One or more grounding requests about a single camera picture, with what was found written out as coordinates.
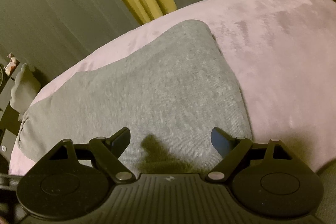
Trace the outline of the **dark bedside cabinet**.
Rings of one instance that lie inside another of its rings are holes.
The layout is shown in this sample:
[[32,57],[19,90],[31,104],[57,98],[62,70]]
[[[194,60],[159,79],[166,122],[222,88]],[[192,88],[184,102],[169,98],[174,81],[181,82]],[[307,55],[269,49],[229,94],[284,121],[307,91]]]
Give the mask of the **dark bedside cabinet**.
[[15,84],[13,74],[19,66],[19,60],[12,54],[8,55],[9,61],[3,65],[5,80],[1,86],[1,155],[7,162],[10,161],[11,153],[14,148],[15,140],[20,128],[19,113],[9,104],[11,95],[10,89]]

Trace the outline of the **white cloth on furniture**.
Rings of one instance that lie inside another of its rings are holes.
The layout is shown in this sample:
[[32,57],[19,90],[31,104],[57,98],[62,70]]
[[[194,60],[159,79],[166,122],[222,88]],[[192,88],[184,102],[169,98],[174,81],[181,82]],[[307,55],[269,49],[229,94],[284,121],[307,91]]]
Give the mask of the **white cloth on furniture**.
[[10,106],[22,117],[41,89],[41,83],[24,63],[11,89]]

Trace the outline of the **pink bed blanket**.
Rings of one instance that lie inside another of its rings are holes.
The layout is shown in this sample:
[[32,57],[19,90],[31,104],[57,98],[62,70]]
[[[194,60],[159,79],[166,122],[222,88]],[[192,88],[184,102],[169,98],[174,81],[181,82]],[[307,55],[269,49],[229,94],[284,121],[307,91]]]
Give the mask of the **pink bed blanket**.
[[[205,23],[240,88],[252,136],[283,141],[312,170],[335,159],[335,1],[205,0],[132,30],[46,85],[31,106],[75,73],[128,57],[186,20]],[[15,142],[9,173],[35,164]]]

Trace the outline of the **round black fan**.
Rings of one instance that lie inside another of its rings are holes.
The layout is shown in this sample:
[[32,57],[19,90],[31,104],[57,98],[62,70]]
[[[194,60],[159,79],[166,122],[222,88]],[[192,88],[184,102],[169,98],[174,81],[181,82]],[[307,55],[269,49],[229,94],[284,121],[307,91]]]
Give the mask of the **round black fan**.
[[4,71],[3,65],[0,64],[0,88],[2,84],[4,83],[4,80],[5,80],[5,71]]

